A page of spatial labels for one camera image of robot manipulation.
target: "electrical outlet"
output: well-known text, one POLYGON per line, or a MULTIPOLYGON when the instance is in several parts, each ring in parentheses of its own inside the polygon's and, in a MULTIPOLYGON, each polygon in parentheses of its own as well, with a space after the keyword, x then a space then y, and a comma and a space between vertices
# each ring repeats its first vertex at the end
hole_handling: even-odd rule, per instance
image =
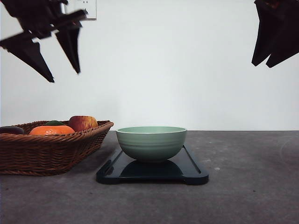
POLYGON ((68 0, 65 5, 65 12, 72 13, 74 11, 84 9, 88 12, 87 18, 90 20, 97 19, 97 1, 96 0, 68 0))

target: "basket rim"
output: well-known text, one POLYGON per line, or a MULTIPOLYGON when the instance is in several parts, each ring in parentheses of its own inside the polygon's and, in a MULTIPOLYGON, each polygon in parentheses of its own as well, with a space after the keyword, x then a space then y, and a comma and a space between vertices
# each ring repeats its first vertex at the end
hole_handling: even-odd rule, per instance
MULTIPOLYGON (((41 122, 47 122, 46 120, 41 120, 41 121, 34 121, 34 122, 30 122, 30 123, 24 123, 24 124, 20 124, 20 125, 12 125, 12 126, 25 126, 25 125, 30 125, 33 123, 41 123, 41 122)), ((0 136, 0 141, 8 141, 8 139, 11 139, 11 141, 16 141, 18 139, 28 139, 28 140, 34 140, 34 139, 61 139, 63 137, 65 138, 80 138, 80 136, 83 137, 87 137, 87 136, 93 136, 97 133, 100 133, 102 131, 105 131, 107 129, 110 129, 114 123, 111 122, 110 120, 99 120, 97 121, 99 126, 98 127, 93 127, 93 128, 89 128, 80 132, 74 132, 74 133, 70 133, 70 134, 49 134, 49 135, 31 135, 31 134, 10 134, 10 133, 1 133, 0 136)))

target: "gray table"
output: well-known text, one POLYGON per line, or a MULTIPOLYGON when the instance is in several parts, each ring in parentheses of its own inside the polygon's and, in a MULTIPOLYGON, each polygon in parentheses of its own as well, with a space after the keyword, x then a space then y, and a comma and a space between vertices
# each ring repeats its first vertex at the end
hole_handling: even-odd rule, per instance
POLYGON ((103 185, 96 172, 118 146, 63 175, 2 175, 1 224, 298 224, 299 132, 189 131, 205 185, 103 185))

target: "plum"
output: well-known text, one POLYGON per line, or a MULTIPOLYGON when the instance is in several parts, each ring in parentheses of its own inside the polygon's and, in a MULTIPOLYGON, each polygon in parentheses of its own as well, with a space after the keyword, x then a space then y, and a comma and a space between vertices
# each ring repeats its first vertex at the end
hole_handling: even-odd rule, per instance
POLYGON ((3 126, 0 127, 0 134, 24 134, 24 129, 17 126, 3 126))

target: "green fruit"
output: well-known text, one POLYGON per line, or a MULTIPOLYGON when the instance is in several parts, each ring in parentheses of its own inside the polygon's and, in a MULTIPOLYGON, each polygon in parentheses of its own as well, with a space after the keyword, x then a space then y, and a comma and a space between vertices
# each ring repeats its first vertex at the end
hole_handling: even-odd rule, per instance
POLYGON ((48 121, 47 123, 43 124, 43 126, 61 126, 61 125, 66 125, 66 124, 64 124, 58 120, 51 120, 51 121, 48 121))

